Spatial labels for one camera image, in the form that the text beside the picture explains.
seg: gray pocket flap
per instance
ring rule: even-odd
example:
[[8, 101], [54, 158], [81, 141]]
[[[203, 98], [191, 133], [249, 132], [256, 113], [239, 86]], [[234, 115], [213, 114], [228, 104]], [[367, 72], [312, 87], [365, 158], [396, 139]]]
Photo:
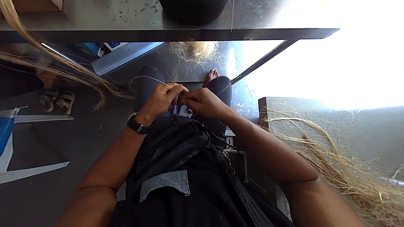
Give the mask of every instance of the gray pocket flap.
[[149, 192], [161, 187], [174, 187], [178, 191], [190, 195], [188, 185], [188, 175], [186, 170], [167, 172], [148, 179], [143, 182], [140, 190], [139, 202], [143, 202]]

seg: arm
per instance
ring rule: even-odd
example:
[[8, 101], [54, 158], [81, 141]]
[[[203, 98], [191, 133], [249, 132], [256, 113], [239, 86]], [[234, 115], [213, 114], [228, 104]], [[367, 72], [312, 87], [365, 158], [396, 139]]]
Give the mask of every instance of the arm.
[[182, 104], [227, 125], [265, 173], [284, 190], [296, 226], [364, 226], [352, 209], [288, 145], [226, 106], [207, 88], [187, 93]]
[[[135, 120], [150, 125], [164, 113], [180, 92], [188, 90], [178, 84], [159, 84]], [[116, 192], [121, 187], [139, 147], [146, 135], [126, 127], [119, 139], [90, 168], [79, 183], [57, 226], [108, 226], [116, 204]]]

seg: hand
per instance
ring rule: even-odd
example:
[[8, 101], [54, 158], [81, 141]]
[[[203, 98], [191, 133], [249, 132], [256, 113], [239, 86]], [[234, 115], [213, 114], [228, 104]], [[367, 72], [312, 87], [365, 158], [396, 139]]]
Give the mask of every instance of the hand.
[[207, 88], [200, 88], [186, 93], [182, 99], [182, 105], [187, 105], [194, 112], [204, 118], [222, 119], [234, 110], [223, 103], [215, 94]]
[[136, 114], [136, 122], [150, 125], [157, 116], [168, 110], [171, 103], [177, 103], [181, 92], [188, 92], [188, 89], [177, 83], [157, 84], [145, 105]]

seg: bare foot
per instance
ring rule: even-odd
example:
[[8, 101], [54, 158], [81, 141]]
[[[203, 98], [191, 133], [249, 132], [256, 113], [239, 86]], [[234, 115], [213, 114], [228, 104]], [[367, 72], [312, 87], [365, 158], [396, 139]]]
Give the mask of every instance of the bare foot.
[[215, 79], [219, 76], [219, 72], [213, 68], [209, 71], [209, 74], [206, 75], [205, 81], [203, 82], [202, 87], [205, 87], [211, 80]]

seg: person's left hand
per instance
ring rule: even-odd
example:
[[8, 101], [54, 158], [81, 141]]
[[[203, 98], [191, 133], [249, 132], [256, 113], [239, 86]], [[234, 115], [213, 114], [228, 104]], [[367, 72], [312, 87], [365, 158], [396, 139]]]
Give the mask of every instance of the person's left hand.
[[157, 84], [145, 105], [136, 114], [136, 122], [150, 125], [157, 116], [168, 110], [171, 103], [177, 103], [181, 92], [188, 92], [188, 89], [177, 83]]

